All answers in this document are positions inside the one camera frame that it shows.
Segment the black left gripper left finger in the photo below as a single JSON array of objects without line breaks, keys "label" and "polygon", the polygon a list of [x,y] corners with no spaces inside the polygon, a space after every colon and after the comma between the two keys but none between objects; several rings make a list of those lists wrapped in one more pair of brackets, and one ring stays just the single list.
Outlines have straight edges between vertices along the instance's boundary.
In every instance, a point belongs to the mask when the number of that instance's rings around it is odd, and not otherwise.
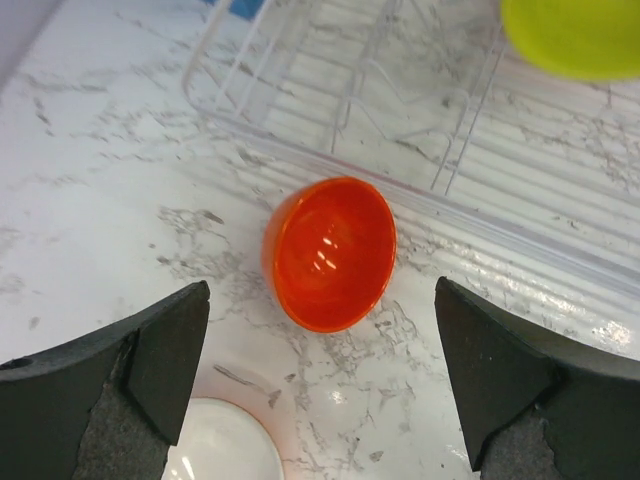
[{"label": "black left gripper left finger", "polygon": [[209,298],[207,283],[195,282],[2,364],[2,478],[161,478],[186,415]]}]

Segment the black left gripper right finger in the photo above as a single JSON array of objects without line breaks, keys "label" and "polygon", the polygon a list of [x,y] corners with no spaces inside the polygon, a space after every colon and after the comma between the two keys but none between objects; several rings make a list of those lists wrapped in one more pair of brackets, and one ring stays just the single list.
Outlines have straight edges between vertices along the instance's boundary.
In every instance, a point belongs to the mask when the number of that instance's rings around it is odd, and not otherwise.
[{"label": "black left gripper right finger", "polygon": [[638,478],[638,361],[531,323],[445,277],[435,310],[481,478]]}]

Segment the orange bowl white inside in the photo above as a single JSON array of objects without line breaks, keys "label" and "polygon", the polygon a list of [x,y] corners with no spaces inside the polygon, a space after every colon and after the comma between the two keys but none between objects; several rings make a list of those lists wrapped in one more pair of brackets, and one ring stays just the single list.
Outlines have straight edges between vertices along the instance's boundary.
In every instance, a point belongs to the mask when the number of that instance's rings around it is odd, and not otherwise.
[{"label": "orange bowl white inside", "polygon": [[246,410],[221,399],[193,398],[164,479],[283,480],[277,447]]}]

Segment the lime green plastic bowl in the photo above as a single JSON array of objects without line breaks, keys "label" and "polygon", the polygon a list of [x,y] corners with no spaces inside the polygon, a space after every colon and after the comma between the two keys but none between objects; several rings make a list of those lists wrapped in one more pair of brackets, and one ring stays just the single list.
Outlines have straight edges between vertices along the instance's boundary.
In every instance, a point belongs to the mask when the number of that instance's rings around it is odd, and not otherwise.
[{"label": "lime green plastic bowl", "polygon": [[580,81],[639,77],[639,2],[502,1],[514,49],[531,65]]}]

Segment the white wire dish rack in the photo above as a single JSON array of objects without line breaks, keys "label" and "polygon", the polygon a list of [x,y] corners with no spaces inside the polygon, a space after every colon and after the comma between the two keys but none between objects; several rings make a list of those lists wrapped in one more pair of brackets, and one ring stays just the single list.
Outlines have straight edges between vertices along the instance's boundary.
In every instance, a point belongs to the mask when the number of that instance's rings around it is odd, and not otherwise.
[{"label": "white wire dish rack", "polygon": [[225,14],[218,112],[275,142],[441,186],[500,34],[495,1],[270,1]]}]

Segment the clear plastic drip tray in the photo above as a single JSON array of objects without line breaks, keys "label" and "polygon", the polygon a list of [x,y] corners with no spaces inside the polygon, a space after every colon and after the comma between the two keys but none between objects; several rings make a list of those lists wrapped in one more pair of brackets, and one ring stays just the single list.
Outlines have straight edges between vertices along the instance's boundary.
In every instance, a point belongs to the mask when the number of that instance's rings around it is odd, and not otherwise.
[{"label": "clear plastic drip tray", "polygon": [[495,1],[216,1],[182,88],[264,153],[639,293],[639,84],[528,65]]}]

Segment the blue shelf unit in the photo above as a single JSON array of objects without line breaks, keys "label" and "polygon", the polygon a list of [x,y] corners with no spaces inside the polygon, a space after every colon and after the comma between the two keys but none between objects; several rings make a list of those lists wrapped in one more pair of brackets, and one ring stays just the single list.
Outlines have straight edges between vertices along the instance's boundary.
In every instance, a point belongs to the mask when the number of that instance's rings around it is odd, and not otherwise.
[{"label": "blue shelf unit", "polygon": [[232,0],[229,11],[244,20],[253,20],[263,3],[264,0]]}]

